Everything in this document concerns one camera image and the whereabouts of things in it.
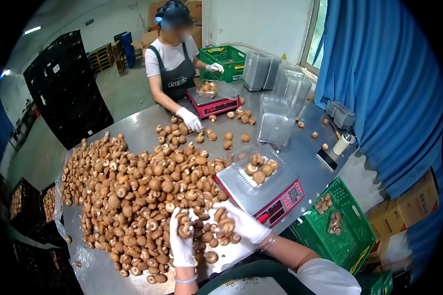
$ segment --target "cell phone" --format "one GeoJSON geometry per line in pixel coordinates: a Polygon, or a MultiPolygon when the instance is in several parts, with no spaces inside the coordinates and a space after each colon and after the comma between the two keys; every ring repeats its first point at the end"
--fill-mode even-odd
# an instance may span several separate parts
{"type": "Polygon", "coordinates": [[[322,161],[328,168],[330,168],[331,172],[335,171],[338,167],[338,164],[333,161],[333,159],[322,149],[316,153],[316,157],[319,158],[319,160],[322,161]]]}

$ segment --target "concrete floor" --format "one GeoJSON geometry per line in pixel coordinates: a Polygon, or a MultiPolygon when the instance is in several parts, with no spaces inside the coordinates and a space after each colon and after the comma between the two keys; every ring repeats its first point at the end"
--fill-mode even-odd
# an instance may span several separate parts
{"type": "MultiPolygon", "coordinates": [[[[115,122],[154,105],[142,59],[137,59],[135,66],[121,75],[114,65],[99,73],[96,81],[115,122]]],[[[61,173],[65,153],[64,146],[40,116],[23,146],[11,155],[4,177],[12,187],[24,177],[42,190],[61,173]]]]}

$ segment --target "hand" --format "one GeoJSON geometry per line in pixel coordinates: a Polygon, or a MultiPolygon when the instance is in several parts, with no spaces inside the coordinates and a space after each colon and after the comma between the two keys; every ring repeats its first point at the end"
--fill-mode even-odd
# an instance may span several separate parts
{"type": "Polygon", "coordinates": [[[221,74],[223,74],[223,72],[225,71],[225,69],[223,68],[223,66],[217,62],[212,63],[211,65],[207,65],[205,67],[205,69],[209,72],[216,72],[219,71],[221,74]]]}
{"type": "Polygon", "coordinates": [[[188,109],[186,108],[180,108],[176,116],[181,117],[182,120],[184,120],[184,123],[187,125],[187,128],[190,130],[195,130],[197,132],[202,131],[202,123],[200,122],[200,119],[192,114],[188,109]]]}
{"type": "Polygon", "coordinates": [[[235,233],[247,238],[253,244],[259,244],[270,233],[271,229],[257,221],[254,217],[249,216],[239,207],[231,202],[215,203],[214,209],[224,207],[227,211],[227,217],[235,220],[235,233]]]}
{"type": "MultiPolygon", "coordinates": [[[[174,256],[174,266],[190,267],[195,266],[194,261],[194,239],[192,236],[188,239],[179,237],[177,230],[179,228],[179,220],[176,219],[177,213],[180,212],[180,208],[177,207],[172,212],[171,221],[169,222],[170,237],[172,255],[174,256]]],[[[194,227],[189,227],[190,232],[194,233],[194,227]]]]}

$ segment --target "red digital scale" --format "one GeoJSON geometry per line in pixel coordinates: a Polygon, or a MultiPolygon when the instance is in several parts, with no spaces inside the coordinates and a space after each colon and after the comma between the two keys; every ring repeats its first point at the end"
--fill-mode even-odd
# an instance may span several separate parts
{"type": "Polygon", "coordinates": [[[195,110],[201,119],[208,118],[209,115],[216,115],[226,111],[237,109],[241,106],[239,100],[239,94],[233,86],[228,85],[225,81],[219,81],[218,93],[213,98],[200,97],[197,93],[199,86],[189,88],[186,92],[186,96],[190,99],[194,105],[195,110]],[[228,92],[234,92],[236,95],[226,96],[223,95],[222,89],[229,89],[228,92]]]}
{"type": "Polygon", "coordinates": [[[254,153],[260,153],[265,160],[276,160],[279,164],[279,168],[264,183],[256,184],[245,172],[249,155],[221,170],[213,179],[234,204],[260,223],[274,228],[285,221],[284,224],[288,226],[310,206],[298,176],[271,145],[263,145],[250,154],[254,153]]]}

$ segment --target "metal table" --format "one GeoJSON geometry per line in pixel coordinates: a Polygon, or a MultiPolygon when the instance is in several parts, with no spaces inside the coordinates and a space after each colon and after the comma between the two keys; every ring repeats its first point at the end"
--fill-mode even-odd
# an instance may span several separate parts
{"type": "MultiPolygon", "coordinates": [[[[257,119],[259,113],[260,95],[263,92],[249,92],[246,90],[241,82],[234,82],[240,89],[241,97],[245,98],[245,104],[242,105],[243,110],[251,110],[252,117],[257,119]]],[[[188,102],[182,104],[195,110],[188,102]]],[[[332,148],[337,141],[336,135],[332,127],[323,124],[323,119],[328,116],[314,105],[312,100],[306,101],[300,112],[299,118],[303,120],[305,127],[293,127],[289,143],[279,153],[285,162],[289,163],[291,167],[299,174],[299,180],[304,189],[306,198],[315,200],[316,193],[321,193],[325,187],[336,177],[341,170],[348,157],[354,152],[353,146],[348,147],[343,156],[337,156],[333,153],[332,148]],[[312,133],[316,131],[318,138],[313,139],[312,133]],[[338,167],[335,172],[331,172],[319,159],[316,158],[316,153],[321,148],[322,144],[328,144],[328,155],[336,161],[338,167]]],[[[115,124],[109,126],[105,130],[95,133],[88,138],[91,143],[96,139],[104,136],[105,131],[109,131],[111,136],[116,136],[118,133],[123,133],[128,144],[128,149],[136,154],[141,150],[152,150],[157,142],[157,133],[154,128],[161,124],[163,127],[170,125],[171,114],[169,114],[160,105],[152,106],[148,109],[142,110],[139,113],[133,114],[115,124]]],[[[254,130],[255,126],[250,124],[243,124],[240,120],[234,118],[229,119],[225,114],[218,115],[217,121],[211,122],[203,120],[202,124],[207,129],[212,129],[218,135],[216,141],[209,141],[205,138],[202,144],[195,143],[195,132],[188,135],[188,142],[193,141],[198,148],[206,149],[209,152],[209,158],[226,157],[228,151],[223,149],[223,136],[226,132],[233,133],[233,150],[241,148],[245,143],[240,139],[243,133],[251,136],[251,145],[256,145],[254,130]]],[[[66,155],[69,157],[72,151],[69,150],[66,155]]],[[[290,223],[299,217],[302,212],[299,208],[293,209],[284,222],[280,222],[275,227],[276,232],[282,232],[290,223]]],[[[82,209],[77,206],[65,206],[63,209],[65,232],[72,237],[72,243],[68,244],[69,253],[71,257],[75,256],[77,246],[87,248],[82,242],[82,231],[80,230],[81,221],[79,215],[82,214],[82,209]]],[[[78,278],[79,283],[86,294],[168,294],[174,291],[174,269],[166,273],[168,281],[165,284],[150,285],[146,277],[147,271],[143,275],[135,277],[130,275],[128,278],[123,278],[113,268],[113,262],[109,258],[109,254],[105,251],[88,250],[93,256],[93,262],[87,269],[87,274],[84,279],[78,278]]]]}

